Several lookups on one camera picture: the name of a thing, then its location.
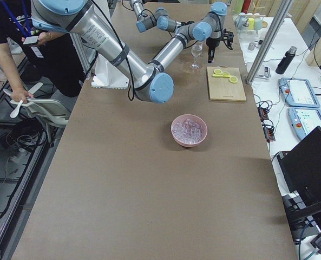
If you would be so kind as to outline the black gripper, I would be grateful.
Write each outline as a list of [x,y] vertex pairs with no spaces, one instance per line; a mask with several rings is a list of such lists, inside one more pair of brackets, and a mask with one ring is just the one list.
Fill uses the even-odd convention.
[[209,37],[206,39],[206,45],[208,46],[208,63],[212,63],[214,60],[215,49],[219,46],[221,36]]

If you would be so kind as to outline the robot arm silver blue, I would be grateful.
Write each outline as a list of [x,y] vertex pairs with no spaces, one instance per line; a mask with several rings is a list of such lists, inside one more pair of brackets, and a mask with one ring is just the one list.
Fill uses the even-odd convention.
[[163,7],[157,8],[155,12],[145,9],[143,5],[148,1],[129,0],[128,2],[130,10],[136,16],[136,27],[140,33],[154,27],[171,33],[176,32],[180,27],[194,23],[194,21],[180,22],[172,19]]
[[80,35],[111,65],[131,79],[133,93],[139,100],[165,103],[173,95],[174,82],[164,69],[189,41],[204,41],[222,30],[227,5],[215,2],[200,22],[188,24],[171,19],[164,8],[157,8],[154,16],[143,17],[143,3],[130,2],[140,32],[158,27],[174,33],[148,64],[119,39],[108,19],[98,17],[93,1],[31,1],[31,18],[33,25],[39,29]]

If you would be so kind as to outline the person's hand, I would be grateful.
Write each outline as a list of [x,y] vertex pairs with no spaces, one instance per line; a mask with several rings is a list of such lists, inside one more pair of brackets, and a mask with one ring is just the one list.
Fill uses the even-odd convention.
[[33,98],[34,95],[28,91],[26,91],[25,89],[13,89],[12,90],[12,94],[11,94],[11,98],[16,101],[16,102],[20,102],[23,101],[23,103],[27,103],[28,102],[28,98]]

